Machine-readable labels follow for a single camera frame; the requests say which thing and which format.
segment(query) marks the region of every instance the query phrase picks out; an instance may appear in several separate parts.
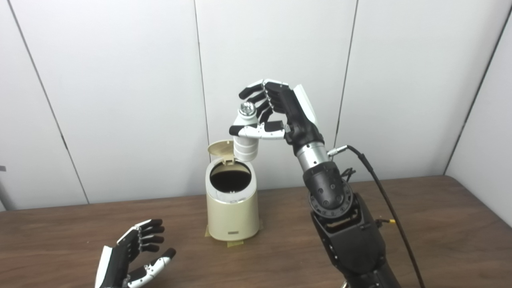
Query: metal cap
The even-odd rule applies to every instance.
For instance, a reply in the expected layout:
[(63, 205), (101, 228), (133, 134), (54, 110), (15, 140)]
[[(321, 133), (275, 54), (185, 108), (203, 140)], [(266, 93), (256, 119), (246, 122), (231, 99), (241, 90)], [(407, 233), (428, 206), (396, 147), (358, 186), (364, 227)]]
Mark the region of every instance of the metal cap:
[(240, 104), (238, 111), (244, 116), (251, 116), (256, 113), (256, 106), (251, 102), (243, 102)]

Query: container opening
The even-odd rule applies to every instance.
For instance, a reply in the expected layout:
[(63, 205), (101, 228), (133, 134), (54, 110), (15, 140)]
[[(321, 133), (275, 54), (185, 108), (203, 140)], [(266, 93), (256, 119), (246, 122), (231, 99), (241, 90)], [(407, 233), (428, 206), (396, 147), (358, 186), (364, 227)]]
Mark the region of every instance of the container opening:
[(235, 162), (232, 165), (219, 163), (210, 173), (211, 185), (220, 192), (240, 192), (249, 186), (252, 176), (245, 164)]

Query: cylindrical container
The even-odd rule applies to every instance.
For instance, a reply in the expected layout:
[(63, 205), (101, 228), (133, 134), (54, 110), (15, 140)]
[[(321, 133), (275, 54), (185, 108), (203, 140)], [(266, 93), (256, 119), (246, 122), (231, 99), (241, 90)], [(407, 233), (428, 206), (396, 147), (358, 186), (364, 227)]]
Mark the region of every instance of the cylindrical container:
[(208, 231), (222, 241), (254, 236), (260, 228), (256, 176), (251, 163), (233, 156), (233, 141), (215, 142), (208, 151), (220, 156), (206, 169)]
[[(238, 109), (238, 116), (233, 125), (248, 126), (257, 125), (258, 118), (256, 117), (256, 107), (251, 102), (244, 102), (240, 104)], [(240, 161), (252, 161), (258, 154), (258, 139), (233, 137), (234, 140), (234, 156)]]

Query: white wall panel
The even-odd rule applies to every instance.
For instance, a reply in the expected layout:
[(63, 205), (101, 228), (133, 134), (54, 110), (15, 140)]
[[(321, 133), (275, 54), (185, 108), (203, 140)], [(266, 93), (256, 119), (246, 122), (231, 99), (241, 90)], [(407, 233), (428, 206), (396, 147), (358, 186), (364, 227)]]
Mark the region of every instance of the white wall panel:
[(446, 174), (457, 179), (510, 226), (511, 111), (512, 24), (509, 19)]
[(90, 202), (203, 193), (193, 1), (13, 6)]
[[(355, 1), (197, 0), (196, 5), (210, 142), (230, 138), (238, 93), (270, 78), (304, 85), (332, 147)], [(304, 185), (292, 147), (283, 140), (260, 141), (252, 163), (260, 189)]]
[(0, 166), (6, 168), (0, 198), (9, 209), (87, 203), (6, 1), (0, 2)]
[[(511, 1), (360, 1), (338, 146), (381, 178), (442, 174)], [(340, 168), (370, 179), (349, 152)]]

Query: wooden table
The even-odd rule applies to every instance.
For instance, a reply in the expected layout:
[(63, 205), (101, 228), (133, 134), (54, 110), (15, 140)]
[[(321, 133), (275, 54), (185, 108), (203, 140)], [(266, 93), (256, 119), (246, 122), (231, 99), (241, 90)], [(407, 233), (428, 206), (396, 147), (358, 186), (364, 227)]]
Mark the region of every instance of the wooden table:
[[(512, 229), (450, 177), (383, 181), (427, 287), (512, 287)], [(390, 218), (372, 182), (353, 183), (375, 218)], [(305, 188), (262, 191), (264, 229), (243, 245), (204, 237), (204, 195), (0, 213), (0, 287), (94, 287), (102, 246), (162, 218), (178, 252), (147, 288), (339, 287), (309, 216)], [(381, 232), (402, 287), (418, 287), (396, 226)], [(134, 267), (155, 257), (143, 253)]]

